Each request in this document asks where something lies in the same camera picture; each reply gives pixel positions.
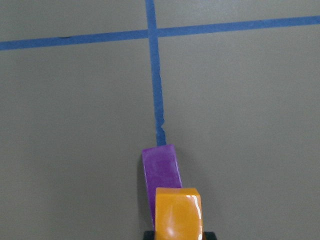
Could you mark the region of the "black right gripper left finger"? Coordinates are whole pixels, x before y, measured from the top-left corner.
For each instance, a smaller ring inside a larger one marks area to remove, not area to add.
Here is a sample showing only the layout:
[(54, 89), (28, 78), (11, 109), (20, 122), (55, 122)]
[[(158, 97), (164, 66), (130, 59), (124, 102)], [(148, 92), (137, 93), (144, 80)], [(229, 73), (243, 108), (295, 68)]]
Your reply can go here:
[(143, 240), (154, 240), (155, 239), (155, 231), (147, 230), (143, 233)]

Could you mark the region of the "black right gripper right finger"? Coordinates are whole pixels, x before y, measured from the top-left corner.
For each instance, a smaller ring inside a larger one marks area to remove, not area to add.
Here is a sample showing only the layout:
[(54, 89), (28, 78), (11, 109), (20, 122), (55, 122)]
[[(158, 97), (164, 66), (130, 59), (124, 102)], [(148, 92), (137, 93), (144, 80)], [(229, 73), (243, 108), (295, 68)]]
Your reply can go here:
[(213, 231), (205, 231), (202, 234), (203, 240), (217, 240), (217, 236)]

